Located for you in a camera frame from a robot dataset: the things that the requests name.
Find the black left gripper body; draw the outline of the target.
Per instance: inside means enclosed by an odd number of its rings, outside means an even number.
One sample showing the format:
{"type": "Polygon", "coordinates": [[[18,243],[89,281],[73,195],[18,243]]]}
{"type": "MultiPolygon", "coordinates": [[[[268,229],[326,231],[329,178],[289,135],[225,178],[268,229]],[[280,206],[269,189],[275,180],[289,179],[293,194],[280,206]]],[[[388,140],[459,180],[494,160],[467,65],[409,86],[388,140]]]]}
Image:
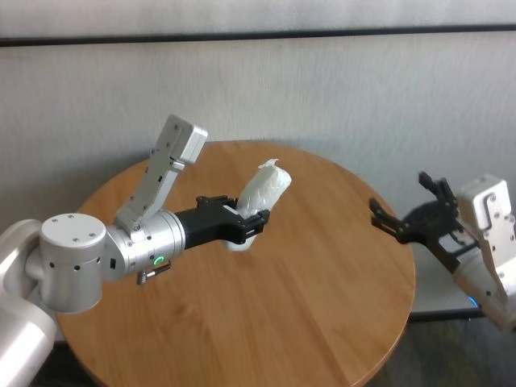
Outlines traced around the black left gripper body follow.
{"type": "Polygon", "coordinates": [[[185,232],[185,247],[194,248],[215,240],[243,242],[241,217],[223,206],[198,207],[176,213],[185,232]]]}

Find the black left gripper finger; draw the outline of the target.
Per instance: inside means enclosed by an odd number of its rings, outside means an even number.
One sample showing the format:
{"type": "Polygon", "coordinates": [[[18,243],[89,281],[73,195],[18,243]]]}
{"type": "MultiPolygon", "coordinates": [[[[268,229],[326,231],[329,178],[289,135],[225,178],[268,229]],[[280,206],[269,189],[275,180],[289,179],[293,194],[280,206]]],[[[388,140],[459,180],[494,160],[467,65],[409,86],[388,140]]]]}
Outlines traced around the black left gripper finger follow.
{"type": "Polygon", "coordinates": [[[251,237],[262,233],[268,224],[270,213],[270,210],[260,210],[248,218],[240,215],[236,243],[245,243],[251,237]]]}
{"type": "Polygon", "coordinates": [[[207,197],[199,196],[196,198],[197,209],[214,209],[214,208],[228,208],[234,210],[238,202],[238,198],[231,198],[227,195],[207,197]]]}

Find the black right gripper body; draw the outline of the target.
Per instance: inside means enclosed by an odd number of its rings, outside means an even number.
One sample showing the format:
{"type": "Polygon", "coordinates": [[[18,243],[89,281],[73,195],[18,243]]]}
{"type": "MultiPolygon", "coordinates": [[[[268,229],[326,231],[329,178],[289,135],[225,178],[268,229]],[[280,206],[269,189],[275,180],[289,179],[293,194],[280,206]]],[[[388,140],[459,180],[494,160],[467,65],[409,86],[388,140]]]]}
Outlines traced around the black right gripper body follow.
{"type": "Polygon", "coordinates": [[[403,220],[402,243],[419,243],[440,262],[447,271],[456,271],[459,256],[479,246],[458,220],[455,202],[428,202],[413,209],[403,220]],[[440,239],[451,238],[459,245],[455,251],[446,250],[440,239]]]}

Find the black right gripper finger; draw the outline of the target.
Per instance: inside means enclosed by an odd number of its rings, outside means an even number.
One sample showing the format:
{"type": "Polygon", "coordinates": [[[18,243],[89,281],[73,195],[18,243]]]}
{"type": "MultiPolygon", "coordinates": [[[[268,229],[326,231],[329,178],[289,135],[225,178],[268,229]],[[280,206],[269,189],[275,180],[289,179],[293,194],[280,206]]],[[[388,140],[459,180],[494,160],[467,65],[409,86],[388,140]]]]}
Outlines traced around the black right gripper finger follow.
{"type": "Polygon", "coordinates": [[[402,221],[387,213],[381,204],[375,199],[368,200],[368,207],[371,211],[371,224],[391,235],[401,244],[407,244],[406,229],[402,221]]]}
{"type": "Polygon", "coordinates": [[[457,208],[456,196],[445,178],[434,180],[426,172],[420,172],[418,182],[436,197],[440,205],[450,207],[453,210],[457,208]]]}

